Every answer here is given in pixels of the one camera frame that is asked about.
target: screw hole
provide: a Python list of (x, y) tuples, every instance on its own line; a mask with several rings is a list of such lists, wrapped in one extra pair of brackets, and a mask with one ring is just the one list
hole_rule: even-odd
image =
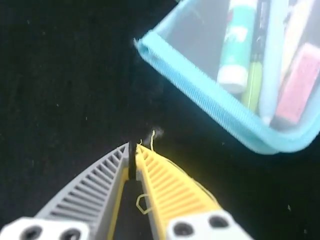
[(42, 228), (40, 226), (31, 226), (22, 233), (22, 240), (36, 240), (41, 235)]
[(194, 229), (190, 224), (180, 222), (174, 226), (173, 232), (177, 236), (190, 236), (194, 233)]
[(209, 223), (213, 228), (226, 228), (229, 226), (229, 223), (227, 222), (227, 220), (225, 220), (223, 217), (220, 217), (220, 216), (212, 216), (209, 219)]
[(65, 231), (62, 235), (60, 240), (79, 240), (80, 239), (80, 231), (77, 229), (69, 229)]

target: marker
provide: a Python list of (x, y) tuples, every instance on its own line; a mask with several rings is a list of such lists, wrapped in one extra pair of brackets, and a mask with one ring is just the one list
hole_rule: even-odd
[(242, 104), (252, 112), (257, 110), (262, 85), (270, 3), (271, 0), (258, 1), (247, 89), (242, 95)]
[(217, 83), (231, 94), (247, 89), (258, 0), (231, 0)]
[(259, 115), (268, 126), (277, 108), (288, 8), (289, 0), (271, 0), (259, 99)]

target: blue zipper trim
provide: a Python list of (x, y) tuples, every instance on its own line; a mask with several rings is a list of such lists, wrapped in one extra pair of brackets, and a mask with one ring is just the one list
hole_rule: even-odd
[(296, 152), (307, 147), (319, 133), (320, 114), (295, 132), (278, 132), (264, 125), (257, 115), (154, 31), (149, 31), (135, 45), (146, 62), (256, 153)]

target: yellow thread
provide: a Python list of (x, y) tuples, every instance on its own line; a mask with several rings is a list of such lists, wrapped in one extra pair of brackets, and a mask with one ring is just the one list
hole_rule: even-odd
[(156, 131), (152, 130), (151, 140), (150, 140), (150, 149), (154, 152), (154, 136), (156, 135)]
[(135, 202), (135, 206), (140, 210), (140, 212), (143, 214), (143, 215), (146, 215), (147, 213), (149, 213), (152, 208), (149, 207), (148, 209), (146, 210), (143, 210), (142, 207), (140, 206), (140, 200), (142, 198), (145, 198), (145, 197), (148, 197), (148, 194), (144, 193), (144, 194), (141, 194), (140, 196), (138, 196), (138, 198), (136, 199), (136, 202)]
[[(154, 137), (155, 137), (155, 135), (156, 135), (156, 132), (155, 132), (155, 130), (153, 130), (153, 131), (152, 131), (152, 135), (151, 135), (151, 139), (150, 139), (150, 149), (151, 149), (152, 152), (154, 152)], [(187, 175), (189, 178), (191, 178), (191, 179), (193, 180), (193, 182), (194, 182), (202, 191), (204, 191), (204, 192), (209, 196), (209, 198), (211, 198), (218, 206), (220, 206), (219, 203), (218, 203), (218, 201), (217, 201), (217, 199), (214, 197), (214, 195), (213, 195), (209, 190), (207, 190), (204, 186), (202, 186), (198, 181), (196, 181), (196, 180), (194, 180), (192, 177), (190, 177), (181, 167), (179, 167), (179, 166), (178, 166), (177, 164), (175, 164), (173, 161), (171, 161), (171, 160), (169, 160), (169, 159), (167, 159), (167, 158), (165, 158), (165, 160), (166, 160), (167, 162), (169, 162), (170, 164), (172, 164), (174, 167), (176, 167), (178, 170), (180, 170), (183, 174), (185, 174), (185, 175)], [(147, 214), (147, 213), (149, 213), (149, 212), (151, 211), (151, 207), (148, 208), (147, 210), (143, 210), (143, 209), (140, 207), (140, 205), (139, 205), (140, 199), (141, 199), (141, 198), (144, 198), (144, 197), (147, 197), (147, 196), (148, 196), (148, 194), (141, 194), (140, 196), (138, 196), (138, 198), (136, 199), (136, 203), (135, 203), (136, 207), (140, 210), (140, 212), (141, 212), (143, 215), (145, 215), (145, 214)]]

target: black background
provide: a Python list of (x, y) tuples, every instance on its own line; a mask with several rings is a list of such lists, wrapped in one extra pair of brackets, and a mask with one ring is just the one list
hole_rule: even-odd
[[(133, 47), (174, 0), (14, 0), (0, 5), (0, 226), (33, 216), (99, 157), (153, 127), (155, 150), (260, 239), (319, 239), (319, 138), (250, 152)], [(126, 184), (114, 239), (151, 239)]]

